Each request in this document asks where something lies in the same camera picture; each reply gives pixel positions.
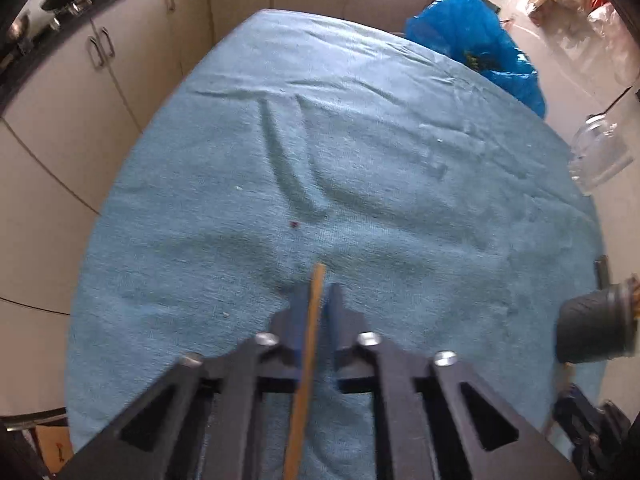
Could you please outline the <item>clear glass mug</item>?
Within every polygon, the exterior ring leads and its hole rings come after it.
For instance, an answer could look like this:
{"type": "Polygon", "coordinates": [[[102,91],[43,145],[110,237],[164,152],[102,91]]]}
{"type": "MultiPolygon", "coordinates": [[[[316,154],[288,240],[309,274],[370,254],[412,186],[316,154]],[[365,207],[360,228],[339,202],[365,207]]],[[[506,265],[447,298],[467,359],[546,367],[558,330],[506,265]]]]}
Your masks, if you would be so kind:
{"type": "Polygon", "coordinates": [[[570,142],[570,178],[585,196],[626,169],[633,161],[615,122],[605,114],[591,115],[570,142]]]}

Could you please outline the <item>translucent plastic bag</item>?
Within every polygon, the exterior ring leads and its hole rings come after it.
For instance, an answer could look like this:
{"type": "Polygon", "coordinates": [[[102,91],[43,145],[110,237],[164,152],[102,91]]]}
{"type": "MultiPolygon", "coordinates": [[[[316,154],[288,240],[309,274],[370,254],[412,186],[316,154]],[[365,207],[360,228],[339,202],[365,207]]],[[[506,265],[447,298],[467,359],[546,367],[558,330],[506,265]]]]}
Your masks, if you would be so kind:
{"type": "Polygon", "coordinates": [[[612,3],[594,9],[587,20],[593,31],[604,40],[616,80],[625,87],[639,77],[639,47],[612,3]]]}

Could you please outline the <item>dark cylindrical utensil holder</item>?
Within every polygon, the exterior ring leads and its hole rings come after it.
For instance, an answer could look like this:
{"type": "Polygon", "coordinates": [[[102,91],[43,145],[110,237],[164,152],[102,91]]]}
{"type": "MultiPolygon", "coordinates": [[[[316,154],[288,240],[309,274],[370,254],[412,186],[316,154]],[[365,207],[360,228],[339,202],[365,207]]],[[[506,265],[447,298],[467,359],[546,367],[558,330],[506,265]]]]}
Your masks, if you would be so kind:
{"type": "Polygon", "coordinates": [[[566,300],[555,324],[560,363],[588,363],[632,356],[639,327],[639,279],[566,300]]]}

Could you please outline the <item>blue plastic bag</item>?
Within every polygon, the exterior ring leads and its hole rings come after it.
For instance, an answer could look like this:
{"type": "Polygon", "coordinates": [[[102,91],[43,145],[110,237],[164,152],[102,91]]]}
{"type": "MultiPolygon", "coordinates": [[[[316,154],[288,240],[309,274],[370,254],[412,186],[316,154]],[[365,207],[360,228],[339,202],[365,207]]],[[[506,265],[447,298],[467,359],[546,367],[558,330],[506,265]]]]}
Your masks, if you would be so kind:
{"type": "Polygon", "coordinates": [[[481,74],[537,116],[547,115],[538,70],[483,0],[435,0],[408,18],[404,36],[481,74]]]}

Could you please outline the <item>wooden chopstick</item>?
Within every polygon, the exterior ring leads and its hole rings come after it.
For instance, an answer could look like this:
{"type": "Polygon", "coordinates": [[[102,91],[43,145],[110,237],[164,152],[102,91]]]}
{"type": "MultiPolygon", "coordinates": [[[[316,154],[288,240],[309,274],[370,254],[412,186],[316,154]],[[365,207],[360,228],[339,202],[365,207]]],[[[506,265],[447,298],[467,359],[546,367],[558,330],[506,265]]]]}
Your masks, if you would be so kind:
{"type": "Polygon", "coordinates": [[[286,444],[284,456],[284,480],[296,480],[298,478],[300,462],[303,457],[312,382],[314,381],[314,361],[316,360],[319,318],[325,276],[326,266],[320,262],[316,263],[312,268],[310,280],[302,376],[300,376],[293,400],[290,431],[288,432],[288,443],[286,444]]]}

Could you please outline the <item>blue table cloth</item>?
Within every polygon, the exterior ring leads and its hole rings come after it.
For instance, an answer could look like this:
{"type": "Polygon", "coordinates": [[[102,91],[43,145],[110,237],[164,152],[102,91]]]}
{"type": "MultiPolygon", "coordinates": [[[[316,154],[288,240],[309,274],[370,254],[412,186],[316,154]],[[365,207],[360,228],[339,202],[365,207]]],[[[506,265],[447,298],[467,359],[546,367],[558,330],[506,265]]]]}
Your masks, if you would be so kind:
{"type": "Polygon", "coordinates": [[[318,262],[303,479],[575,479],[542,423],[592,201],[532,110],[427,47],[274,10],[156,113],[94,225],[68,337],[66,479],[279,479],[300,365],[272,316],[318,262]]]}

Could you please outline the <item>lower kitchen cabinets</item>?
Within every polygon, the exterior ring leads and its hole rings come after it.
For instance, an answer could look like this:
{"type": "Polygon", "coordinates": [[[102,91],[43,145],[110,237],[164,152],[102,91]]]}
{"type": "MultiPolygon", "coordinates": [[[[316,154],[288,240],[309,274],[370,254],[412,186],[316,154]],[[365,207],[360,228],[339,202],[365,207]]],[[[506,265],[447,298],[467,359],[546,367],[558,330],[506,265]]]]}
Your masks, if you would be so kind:
{"type": "Polygon", "coordinates": [[[1,411],[65,403],[82,257],[131,148],[211,47],[286,9],[386,32],[434,0],[98,0],[16,66],[1,101],[1,411]]]}

